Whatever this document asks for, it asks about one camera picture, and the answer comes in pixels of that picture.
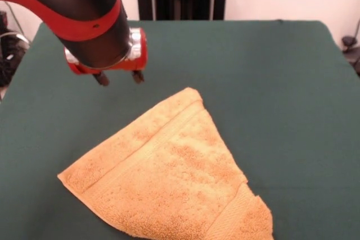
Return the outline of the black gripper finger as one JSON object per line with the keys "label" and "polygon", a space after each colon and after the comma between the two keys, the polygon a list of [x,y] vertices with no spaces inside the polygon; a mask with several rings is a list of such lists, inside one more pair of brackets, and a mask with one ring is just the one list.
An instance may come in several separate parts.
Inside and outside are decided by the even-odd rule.
{"label": "black gripper finger", "polygon": [[132,71],[132,77],[137,84],[143,83],[145,81],[143,72],[141,70]]}
{"label": "black gripper finger", "polygon": [[109,79],[104,73],[93,74],[93,77],[96,79],[98,84],[100,84],[102,86],[109,85]]}

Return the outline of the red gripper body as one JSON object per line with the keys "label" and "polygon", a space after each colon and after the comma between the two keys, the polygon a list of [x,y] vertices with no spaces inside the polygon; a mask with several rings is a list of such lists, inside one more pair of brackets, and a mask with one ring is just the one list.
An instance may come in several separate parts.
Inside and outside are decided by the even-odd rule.
{"label": "red gripper body", "polygon": [[106,67],[103,70],[94,69],[81,64],[78,59],[71,54],[65,47],[64,54],[66,62],[72,72],[77,75],[85,74],[99,74],[106,70],[125,70],[125,71],[140,71],[146,67],[147,64],[147,39],[146,34],[142,28],[130,28],[129,34],[129,52],[125,54],[112,67]]}

